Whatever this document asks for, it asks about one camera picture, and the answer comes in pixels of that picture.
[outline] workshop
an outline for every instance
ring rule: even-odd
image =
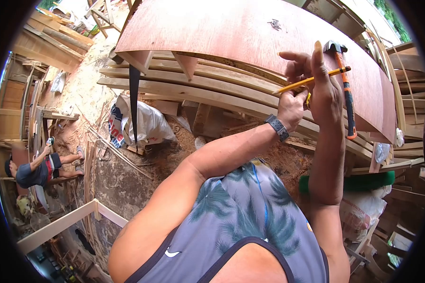
[[[387,282],[407,257],[425,66],[383,0],[43,0],[19,32],[0,201],[50,282]]]

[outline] pencil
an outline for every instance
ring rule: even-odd
[[[347,71],[350,71],[350,70],[351,70],[351,67],[346,66],[344,68],[338,68],[338,69],[335,69],[333,71],[330,71],[330,72],[328,72],[328,74],[329,74],[329,76],[335,76],[335,75],[338,75],[340,73],[344,73],[344,72],[347,72]],[[309,77],[308,79],[305,79],[303,81],[295,82],[295,83],[290,84],[286,87],[283,87],[283,88],[279,89],[278,91],[273,92],[272,94],[274,95],[274,94],[277,94],[277,93],[287,92],[287,91],[290,91],[290,90],[295,89],[297,87],[306,85],[309,82],[313,82],[314,80],[315,80],[314,77]]]

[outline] tank top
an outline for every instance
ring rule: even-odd
[[[246,244],[271,252],[289,283],[329,282],[327,258],[306,217],[262,159],[209,178],[192,211],[125,283],[209,282]]]

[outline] orange hammer handle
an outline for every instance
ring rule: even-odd
[[[340,52],[335,52],[335,59],[337,60],[339,68],[345,67],[343,57]],[[355,137],[357,137],[357,131],[356,121],[354,120],[353,96],[351,94],[351,87],[349,86],[348,75],[346,74],[346,72],[341,73],[341,75],[343,80],[343,90],[345,92],[346,113],[348,115],[348,134],[346,135],[346,138],[354,139]]]

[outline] man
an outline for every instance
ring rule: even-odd
[[[27,189],[34,185],[44,187],[48,181],[53,178],[64,177],[71,178],[78,175],[83,175],[83,170],[78,167],[76,171],[62,170],[63,164],[72,163],[78,159],[83,160],[85,155],[82,147],[77,147],[77,154],[68,156],[59,156],[58,153],[50,153],[50,145],[47,145],[40,156],[33,159],[31,163],[22,164],[17,167],[13,162],[13,157],[5,162],[5,171],[8,177],[16,179],[16,183],[20,187]]]
[[[315,77],[310,107],[320,130],[309,180],[311,225],[281,180],[254,158],[286,138],[271,120],[204,145],[158,186],[112,246],[115,283],[349,281],[339,217],[343,94],[327,75],[320,42],[312,56],[280,56],[289,60],[290,82]],[[277,119],[288,132],[302,119],[306,95],[280,98]]]

